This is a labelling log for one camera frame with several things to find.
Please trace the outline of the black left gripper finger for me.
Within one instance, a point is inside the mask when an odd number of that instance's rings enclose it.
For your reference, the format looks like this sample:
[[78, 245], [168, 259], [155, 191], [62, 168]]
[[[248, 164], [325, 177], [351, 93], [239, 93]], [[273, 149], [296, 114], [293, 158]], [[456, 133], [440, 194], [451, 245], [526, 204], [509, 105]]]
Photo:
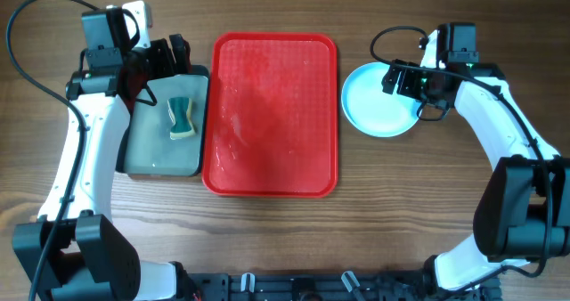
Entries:
[[172, 77], [175, 60], [165, 38], [151, 41], [151, 69], [153, 78]]
[[171, 51], [175, 60], [175, 73], [176, 74], [190, 74], [191, 62], [190, 53], [191, 48], [189, 43], [180, 35], [173, 34], [169, 36]]

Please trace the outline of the yellow green sponge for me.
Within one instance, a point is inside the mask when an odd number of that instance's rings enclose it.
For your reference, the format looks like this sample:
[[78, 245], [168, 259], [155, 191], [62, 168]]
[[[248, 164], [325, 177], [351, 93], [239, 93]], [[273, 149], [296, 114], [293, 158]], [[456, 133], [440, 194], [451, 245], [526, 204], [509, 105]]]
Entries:
[[172, 139], [191, 137], [196, 134], [191, 122], [192, 100], [188, 97], [174, 97], [167, 101], [169, 117], [173, 125], [170, 128]]

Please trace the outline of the light blue plate with stain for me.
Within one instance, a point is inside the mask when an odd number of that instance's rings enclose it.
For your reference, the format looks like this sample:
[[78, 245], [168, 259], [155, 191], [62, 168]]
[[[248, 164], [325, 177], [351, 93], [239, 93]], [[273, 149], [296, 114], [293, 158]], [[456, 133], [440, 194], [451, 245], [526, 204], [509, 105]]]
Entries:
[[383, 91], [388, 69], [381, 62], [362, 65], [347, 77], [341, 92], [347, 120], [359, 131], [380, 138], [403, 134], [419, 120], [419, 101]]

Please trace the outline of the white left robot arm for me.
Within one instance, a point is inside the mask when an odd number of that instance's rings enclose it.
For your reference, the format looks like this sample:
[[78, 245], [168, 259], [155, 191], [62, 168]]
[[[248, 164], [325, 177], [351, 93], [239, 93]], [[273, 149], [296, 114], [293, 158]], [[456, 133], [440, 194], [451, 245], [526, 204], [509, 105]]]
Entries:
[[140, 260], [112, 224], [110, 196], [136, 96], [153, 73], [136, 38], [88, 46], [64, 102], [69, 125], [51, 192], [34, 223], [18, 225], [12, 248], [30, 278], [30, 299], [197, 300], [177, 262]]

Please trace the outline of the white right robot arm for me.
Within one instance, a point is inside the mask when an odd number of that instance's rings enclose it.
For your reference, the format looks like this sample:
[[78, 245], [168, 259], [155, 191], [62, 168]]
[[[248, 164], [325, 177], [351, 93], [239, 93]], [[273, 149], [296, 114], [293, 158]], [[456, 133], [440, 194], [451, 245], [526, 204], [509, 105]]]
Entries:
[[427, 261], [437, 289], [456, 295], [504, 271], [536, 277], [549, 259], [568, 256], [569, 161], [531, 126], [496, 65], [429, 69], [395, 60], [382, 88], [442, 111], [456, 109], [493, 169], [472, 235]]

